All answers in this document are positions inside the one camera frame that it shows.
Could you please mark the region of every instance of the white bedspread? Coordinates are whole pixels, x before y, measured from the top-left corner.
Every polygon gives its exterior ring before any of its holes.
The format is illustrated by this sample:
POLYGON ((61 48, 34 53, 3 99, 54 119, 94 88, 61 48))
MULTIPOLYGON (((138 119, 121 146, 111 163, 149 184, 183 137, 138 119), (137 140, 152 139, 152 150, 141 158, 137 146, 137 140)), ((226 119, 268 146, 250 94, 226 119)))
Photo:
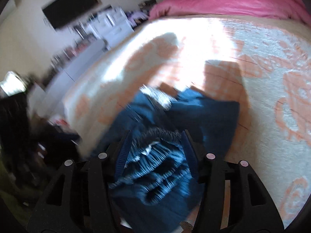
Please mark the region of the white bedspread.
POLYGON ((87 157, 142 84, 170 94, 194 87, 240 102, 226 160, 251 164, 287 226, 311 193, 311 44, 304 39, 311 31, 291 21, 239 18, 145 25, 71 89, 66 114, 87 157))

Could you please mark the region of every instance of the clothing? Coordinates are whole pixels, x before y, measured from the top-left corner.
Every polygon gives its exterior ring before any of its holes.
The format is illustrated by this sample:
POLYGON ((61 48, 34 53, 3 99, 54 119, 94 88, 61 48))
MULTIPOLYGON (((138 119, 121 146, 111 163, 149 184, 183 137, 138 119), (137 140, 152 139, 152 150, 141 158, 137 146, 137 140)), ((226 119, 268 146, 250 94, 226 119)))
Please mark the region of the clothing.
POLYGON ((119 141, 127 130, 132 131, 126 168, 110 186, 110 195, 134 232, 171 232, 202 198, 204 186, 191 178, 180 144, 181 132, 187 129, 207 153, 224 157, 238 114, 239 103, 215 101, 191 89, 179 93, 168 111, 139 92, 119 113, 93 156, 119 141))

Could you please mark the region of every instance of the white wall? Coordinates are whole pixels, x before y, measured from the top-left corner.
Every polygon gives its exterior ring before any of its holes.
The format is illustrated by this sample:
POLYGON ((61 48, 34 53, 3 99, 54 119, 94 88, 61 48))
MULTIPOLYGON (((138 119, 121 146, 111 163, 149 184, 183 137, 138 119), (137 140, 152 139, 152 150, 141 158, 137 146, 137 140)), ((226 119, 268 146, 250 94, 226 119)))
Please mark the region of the white wall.
MULTIPOLYGON (((50 1, 16 0, 17 9, 0 26, 0 81, 9 70, 41 75, 52 55, 79 39, 68 29, 55 31, 44 23, 42 7, 50 1)), ((119 5, 124 10, 137 9, 141 1, 101 0, 103 7, 119 5)))

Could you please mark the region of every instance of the television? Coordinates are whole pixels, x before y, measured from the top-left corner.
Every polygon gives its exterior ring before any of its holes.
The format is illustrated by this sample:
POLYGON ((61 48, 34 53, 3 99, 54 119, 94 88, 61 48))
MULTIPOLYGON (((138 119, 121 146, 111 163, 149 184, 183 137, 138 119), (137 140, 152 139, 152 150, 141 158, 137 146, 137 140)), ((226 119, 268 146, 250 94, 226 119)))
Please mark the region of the television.
POLYGON ((60 29, 98 4, 98 0, 56 0, 42 9, 54 29, 60 29))

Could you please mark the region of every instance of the white dresser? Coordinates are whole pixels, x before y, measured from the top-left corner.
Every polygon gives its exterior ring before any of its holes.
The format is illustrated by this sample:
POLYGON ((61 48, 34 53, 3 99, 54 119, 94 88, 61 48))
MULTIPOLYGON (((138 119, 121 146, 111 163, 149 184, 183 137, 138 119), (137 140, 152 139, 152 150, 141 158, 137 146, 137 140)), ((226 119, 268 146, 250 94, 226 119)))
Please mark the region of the white dresser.
POLYGON ((84 26, 84 31, 93 33, 98 39, 104 39, 113 48, 134 32, 124 11, 113 8, 98 13, 97 17, 84 26))
POLYGON ((28 96, 30 115, 37 112, 40 117, 64 115, 62 99, 75 82, 96 61, 105 55, 105 42, 101 39, 92 43, 78 57, 69 62, 48 84, 45 91, 36 86, 28 96))

